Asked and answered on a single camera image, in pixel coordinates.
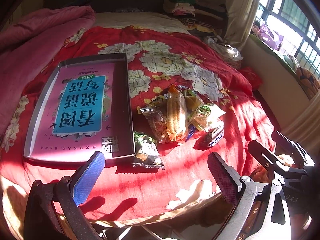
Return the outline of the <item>blue white wafer bar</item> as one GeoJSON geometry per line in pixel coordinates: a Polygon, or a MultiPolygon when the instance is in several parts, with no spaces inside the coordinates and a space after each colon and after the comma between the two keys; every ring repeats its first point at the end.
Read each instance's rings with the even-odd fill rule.
{"type": "Polygon", "coordinates": [[[212,129],[209,133],[207,133],[203,137],[202,141],[200,142],[200,146],[202,148],[211,148],[220,141],[223,135],[224,135],[223,126],[218,126],[212,129]]]}

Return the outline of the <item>green milk stick snack packet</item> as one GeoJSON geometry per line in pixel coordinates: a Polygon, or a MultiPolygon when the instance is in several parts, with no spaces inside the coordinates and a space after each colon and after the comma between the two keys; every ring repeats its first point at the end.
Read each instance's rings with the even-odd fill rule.
{"type": "Polygon", "coordinates": [[[199,131],[209,132],[223,124],[220,117],[224,114],[225,111],[214,103],[201,104],[193,113],[189,124],[194,125],[199,131]]]}

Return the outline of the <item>black green pea snack packet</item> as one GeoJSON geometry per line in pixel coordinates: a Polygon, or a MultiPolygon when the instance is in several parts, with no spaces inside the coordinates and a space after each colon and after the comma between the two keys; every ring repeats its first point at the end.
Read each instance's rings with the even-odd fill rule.
{"type": "Polygon", "coordinates": [[[144,133],[134,132],[134,141],[136,153],[132,162],[133,167],[165,169],[157,150],[157,141],[155,139],[144,133]]]}

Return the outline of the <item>orange long cracker packet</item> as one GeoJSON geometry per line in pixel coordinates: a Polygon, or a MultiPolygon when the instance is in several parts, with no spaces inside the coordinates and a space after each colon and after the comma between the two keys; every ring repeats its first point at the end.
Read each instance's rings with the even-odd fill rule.
{"type": "Polygon", "coordinates": [[[182,143],[188,135],[187,107],[180,90],[170,86],[167,101],[167,133],[173,142],[182,143]]]}

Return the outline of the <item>clear meat floss cake packet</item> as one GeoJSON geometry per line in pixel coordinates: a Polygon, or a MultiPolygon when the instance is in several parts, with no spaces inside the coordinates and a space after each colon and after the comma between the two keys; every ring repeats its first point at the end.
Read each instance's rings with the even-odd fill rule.
{"type": "Polygon", "coordinates": [[[183,96],[185,99],[187,110],[194,112],[197,108],[203,104],[201,97],[192,89],[184,88],[183,96]]]}

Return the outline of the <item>clear round pastry packet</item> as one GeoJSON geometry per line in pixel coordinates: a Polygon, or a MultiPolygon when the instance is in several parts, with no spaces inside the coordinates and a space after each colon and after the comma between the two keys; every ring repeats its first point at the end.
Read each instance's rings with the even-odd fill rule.
{"type": "Polygon", "coordinates": [[[167,112],[162,107],[160,110],[143,114],[147,119],[150,128],[159,143],[169,143],[169,135],[167,133],[167,112]]]}

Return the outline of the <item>yellow candy packet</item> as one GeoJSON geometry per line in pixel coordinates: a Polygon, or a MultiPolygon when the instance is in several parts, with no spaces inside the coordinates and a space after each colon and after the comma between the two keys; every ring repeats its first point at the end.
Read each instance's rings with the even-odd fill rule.
{"type": "Polygon", "coordinates": [[[138,114],[147,114],[160,110],[162,107],[167,105],[168,95],[158,95],[153,101],[148,103],[146,106],[137,110],[138,114]]]}

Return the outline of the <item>orange patterned cushion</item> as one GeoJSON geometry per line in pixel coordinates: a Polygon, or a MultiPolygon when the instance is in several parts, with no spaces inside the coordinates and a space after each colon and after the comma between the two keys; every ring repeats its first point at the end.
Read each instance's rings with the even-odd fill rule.
{"type": "Polygon", "coordinates": [[[319,91],[319,80],[309,70],[302,67],[297,68],[296,75],[307,97],[311,100],[319,91]]]}

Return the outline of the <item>pink and blue book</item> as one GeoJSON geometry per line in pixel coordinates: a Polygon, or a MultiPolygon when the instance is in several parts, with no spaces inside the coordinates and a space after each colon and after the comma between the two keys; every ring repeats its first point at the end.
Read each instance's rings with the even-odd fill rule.
{"type": "Polygon", "coordinates": [[[53,79],[36,121],[30,157],[77,162],[102,150],[111,135],[115,63],[61,67],[53,79]]]}

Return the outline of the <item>red plastic bag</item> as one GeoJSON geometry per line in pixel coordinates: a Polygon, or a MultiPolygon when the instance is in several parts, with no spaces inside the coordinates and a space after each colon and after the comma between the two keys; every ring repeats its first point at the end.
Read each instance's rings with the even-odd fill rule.
{"type": "Polygon", "coordinates": [[[250,67],[244,67],[239,70],[239,72],[248,80],[252,86],[252,90],[258,90],[263,84],[262,79],[259,75],[250,67]]]}

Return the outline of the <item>white grey cloth bundle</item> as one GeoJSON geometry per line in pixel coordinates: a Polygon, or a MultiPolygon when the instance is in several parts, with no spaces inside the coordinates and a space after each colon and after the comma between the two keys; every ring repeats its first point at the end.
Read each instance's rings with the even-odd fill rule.
{"type": "Polygon", "coordinates": [[[240,61],[243,59],[242,55],[240,54],[240,51],[225,43],[219,35],[207,36],[203,39],[203,42],[220,55],[232,61],[240,61]]]}

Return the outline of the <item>window with metal bars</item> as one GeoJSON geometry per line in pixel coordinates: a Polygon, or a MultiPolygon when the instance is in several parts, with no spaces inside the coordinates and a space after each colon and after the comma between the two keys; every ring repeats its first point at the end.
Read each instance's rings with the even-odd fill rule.
{"type": "Polygon", "coordinates": [[[293,0],[259,0],[255,15],[262,41],[319,78],[319,33],[293,0]]]}

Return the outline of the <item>pink plush blanket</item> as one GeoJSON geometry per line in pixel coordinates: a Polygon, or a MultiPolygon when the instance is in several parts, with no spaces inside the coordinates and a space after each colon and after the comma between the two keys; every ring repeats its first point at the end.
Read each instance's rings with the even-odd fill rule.
{"type": "Polygon", "coordinates": [[[90,6],[40,9],[1,33],[1,133],[24,87],[52,60],[65,40],[95,22],[90,6]]]}

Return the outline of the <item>beige curtain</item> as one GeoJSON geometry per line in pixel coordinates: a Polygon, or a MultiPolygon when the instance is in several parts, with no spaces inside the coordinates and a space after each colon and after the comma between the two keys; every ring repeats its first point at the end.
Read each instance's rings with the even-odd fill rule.
{"type": "Polygon", "coordinates": [[[244,47],[260,0],[226,0],[228,24],[224,40],[238,50],[244,47]]]}

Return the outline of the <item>pile of folded clothes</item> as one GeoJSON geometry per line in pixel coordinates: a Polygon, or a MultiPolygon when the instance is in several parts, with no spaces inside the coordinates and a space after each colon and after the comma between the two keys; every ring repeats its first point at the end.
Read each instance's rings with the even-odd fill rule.
{"type": "Polygon", "coordinates": [[[228,23],[225,4],[217,4],[212,0],[164,0],[163,10],[179,20],[194,36],[225,35],[228,23]]]}

